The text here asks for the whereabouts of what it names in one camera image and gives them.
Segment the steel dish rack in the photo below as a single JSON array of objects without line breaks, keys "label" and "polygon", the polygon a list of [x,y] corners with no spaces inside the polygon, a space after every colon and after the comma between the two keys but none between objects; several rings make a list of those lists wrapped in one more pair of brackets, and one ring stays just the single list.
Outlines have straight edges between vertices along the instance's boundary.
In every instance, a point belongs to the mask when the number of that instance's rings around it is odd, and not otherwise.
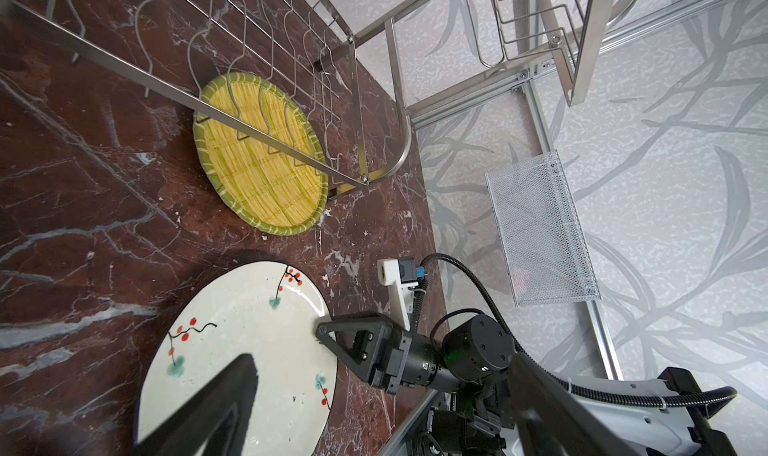
[{"label": "steel dish rack", "polygon": [[[353,122],[360,174],[353,176],[323,162],[320,158],[301,152],[297,146],[288,144],[273,135],[272,130],[260,130],[247,124],[237,115],[218,110],[202,100],[201,94],[192,94],[176,84],[158,78],[153,72],[154,64],[146,68],[130,64],[105,48],[90,42],[83,30],[72,32],[54,20],[57,0],[1,0],[2,16],[15,18],[26,24],[48,40],[64,46],[76,58],[86,58],[94,64],[111,70],[140,86],[146,94],[161,94],[170,98],[205,119],[214,119],[236,130],[239,138],[253,138],[267,145],[277,153],[285,154],[299,164],[307,164],[328,176],[332,183],[331,197],[370,186],[388,178],[400,170],[409,153],[412,140],[412,124],[424,120],[429,114],[447,108],[455,102],[473,100],[482,90],[495,84],[524,84],[530,80],[534,66],[554,62],[562,90],[568,104],[581,104],[586,98],[597,58],[606,32],[613,28],[632,10],[637,0],[572,0],[569,4],[556,6],[552,0],[490,0],[494,11],[501,58],[496,64],[486,64],[484,72],[454,84],[442,92],[429,96],[417,104],[408,106],[404,100],[404,87],[396,42],[395,26],[432,0],[404,0],[384,16],[366,26],[360,32],[352,32],[340,16],[331,0],[316,0],[324,7],[330,20],[327,26],[339,28],[344,40],[337,46],[325,46],[317,58],[302,60],[293,48],[286,50],[293,62],[294,70],[305,70],[318,82],[324,76],[333,74],[337,62],[347,60],[350,69],[350,94],[353,100],[355,119]],[[575,8],[582,25],[562,26],[557,18],[559,9]],[[362,99],[358,80],[357,48],[378,36],[387,38],[388,58],[392,76],[395,104],[400,124],[400,154],[396,160],[376,169],[369,170],[362,126]]]}]

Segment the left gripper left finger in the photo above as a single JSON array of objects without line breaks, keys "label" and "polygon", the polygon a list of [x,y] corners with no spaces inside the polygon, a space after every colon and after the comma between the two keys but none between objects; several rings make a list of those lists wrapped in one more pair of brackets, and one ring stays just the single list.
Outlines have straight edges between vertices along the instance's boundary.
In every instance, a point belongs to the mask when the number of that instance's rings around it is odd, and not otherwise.
[{"label": "left gripper left finger", "polygon": [[238,355],[132,450],[133,455],[240,455],[258,388],[253,357]]}]

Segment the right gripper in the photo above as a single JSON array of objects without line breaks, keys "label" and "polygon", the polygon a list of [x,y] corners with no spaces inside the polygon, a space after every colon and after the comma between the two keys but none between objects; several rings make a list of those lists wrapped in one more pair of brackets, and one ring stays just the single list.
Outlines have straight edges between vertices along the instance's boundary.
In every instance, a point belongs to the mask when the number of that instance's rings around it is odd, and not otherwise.
[{"label": "right gripper", "polygon": [[437,343],[378,314],[320,322],[315,335],[360,380],[389,394],[402,386],[445,393],[479,386],[506,370],[514,353],[512,336],[484,314],[473,316]]}]

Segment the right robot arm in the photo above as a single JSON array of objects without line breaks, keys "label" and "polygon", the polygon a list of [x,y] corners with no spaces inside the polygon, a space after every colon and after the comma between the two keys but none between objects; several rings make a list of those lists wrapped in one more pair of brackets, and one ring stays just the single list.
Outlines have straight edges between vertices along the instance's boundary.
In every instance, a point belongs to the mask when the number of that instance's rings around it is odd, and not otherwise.
[{"label": "right robot arm", "polygon": [[494,301],[463,308],[444,337],[418,330],[426,262],[383,259],[399,310],[321,322],[316,336],[353,374],[388,394],[431,389],[388,449],[406,455],[731,455],[711,419],[735,397],[669,367],[639,382],[557,376],[536,363]]}]

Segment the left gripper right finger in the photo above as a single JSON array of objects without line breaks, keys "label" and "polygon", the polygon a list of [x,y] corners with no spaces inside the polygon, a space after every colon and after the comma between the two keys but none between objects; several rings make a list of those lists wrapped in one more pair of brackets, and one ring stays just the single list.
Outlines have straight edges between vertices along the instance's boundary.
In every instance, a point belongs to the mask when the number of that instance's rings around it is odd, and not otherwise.
[{"label": "left gripper right finger", "polygon": [[508,367],[510,411],[526,455],[633,455],[533,360],[521,353]]}]

